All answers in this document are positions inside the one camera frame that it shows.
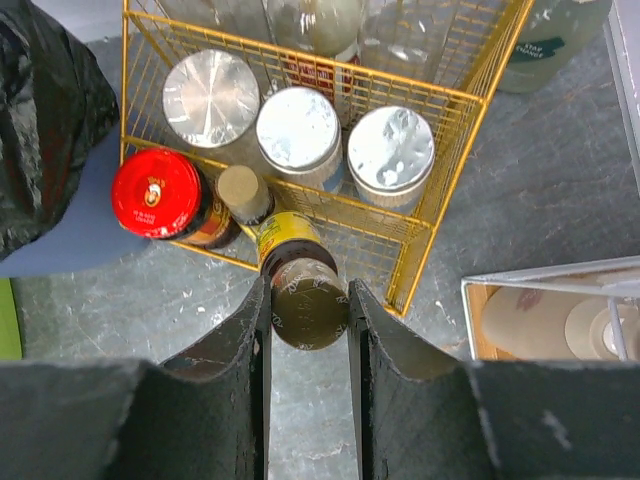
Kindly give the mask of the red lid sauce jar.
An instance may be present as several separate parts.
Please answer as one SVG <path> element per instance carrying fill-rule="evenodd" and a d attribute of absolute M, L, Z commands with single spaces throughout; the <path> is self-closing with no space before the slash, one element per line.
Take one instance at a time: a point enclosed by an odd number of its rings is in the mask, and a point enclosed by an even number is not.
<path fill-rule="evenodd" d="M 221 249 L 241 233 L 202 171 L 167 148 L 129 156 L 115 175 L 111 202 L 124 229 L 152 240 Z"/>

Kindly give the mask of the blue label silver lid jar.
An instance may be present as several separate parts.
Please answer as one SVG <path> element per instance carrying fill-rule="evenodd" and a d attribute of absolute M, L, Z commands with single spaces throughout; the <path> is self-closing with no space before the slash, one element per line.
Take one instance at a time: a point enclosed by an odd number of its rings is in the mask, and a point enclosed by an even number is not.
<path fill-rule="evenodd" d="M 409 214 L 419 203 L 435 162 L 429 123 L 401 106 L 376 108 L 353 127 L 347 164 L 362 202 Z"/>

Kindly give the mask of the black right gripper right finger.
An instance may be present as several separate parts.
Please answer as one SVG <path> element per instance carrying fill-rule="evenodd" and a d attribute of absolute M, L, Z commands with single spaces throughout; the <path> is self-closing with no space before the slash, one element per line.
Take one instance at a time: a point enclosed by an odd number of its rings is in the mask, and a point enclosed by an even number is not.
<path fill-rule="evenodd" d="M 635 479 L 633 362 L 461 361 L 349 285 L 363 479 Z"/>

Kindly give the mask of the glass oil bottle gold spout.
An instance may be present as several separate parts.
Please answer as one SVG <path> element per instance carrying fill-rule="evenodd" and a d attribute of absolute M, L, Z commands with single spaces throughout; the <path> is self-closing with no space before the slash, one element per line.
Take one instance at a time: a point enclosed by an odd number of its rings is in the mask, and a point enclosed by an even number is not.
<path fill-rule="evenodd" d="M 459 7 L 458 1 L 369 2 L 358 34 L 361 64 L 433 82 Z"/>

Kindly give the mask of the yellow label dark bottle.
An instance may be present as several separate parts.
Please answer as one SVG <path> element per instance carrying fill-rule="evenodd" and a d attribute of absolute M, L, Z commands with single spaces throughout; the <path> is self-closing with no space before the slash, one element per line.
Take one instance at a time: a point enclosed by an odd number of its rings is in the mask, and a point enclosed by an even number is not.
<path fill-rule="evenodd" d="M 271 289 L 271 323 L 282 341 L 320 350 L 347 328 L 349 299 L 337 264 L 312 221 L 279 211 L 242 229 L 255 242 L 259 273 Z"/>

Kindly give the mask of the silver lid spice jar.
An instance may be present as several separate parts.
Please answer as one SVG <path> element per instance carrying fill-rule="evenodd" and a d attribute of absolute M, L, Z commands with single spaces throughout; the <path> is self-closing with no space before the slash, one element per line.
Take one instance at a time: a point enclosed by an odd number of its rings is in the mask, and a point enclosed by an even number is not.
<path fill-rule="evenodd" d="M 265 172 L 255 124 L 258 81 L 239 56 L 205 49 L 180 60 L 162 89 L 165 120 L 195 154 Z"/>

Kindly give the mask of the small brown bottle tan cap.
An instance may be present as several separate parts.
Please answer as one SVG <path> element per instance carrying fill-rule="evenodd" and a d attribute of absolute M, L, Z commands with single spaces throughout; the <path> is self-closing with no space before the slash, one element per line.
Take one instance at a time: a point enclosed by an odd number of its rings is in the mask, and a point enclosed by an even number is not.
<path fill-rule="evenodd" d="M 275 199 L 268 185 L 247 166 L 229 166 L 218 176 L 215 187 L 220 200 L 241 225 L 259 225 L 274 212 Z"/>

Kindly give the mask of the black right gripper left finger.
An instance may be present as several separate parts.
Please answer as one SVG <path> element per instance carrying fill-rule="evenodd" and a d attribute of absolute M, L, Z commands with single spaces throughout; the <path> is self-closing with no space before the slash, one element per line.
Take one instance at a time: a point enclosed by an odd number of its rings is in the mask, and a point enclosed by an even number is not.
<path fill-rule="evenodd" d="M 1 366 L 5 479 L 264 479 L 270 290 L 161 364 L 144 359 Z"/>

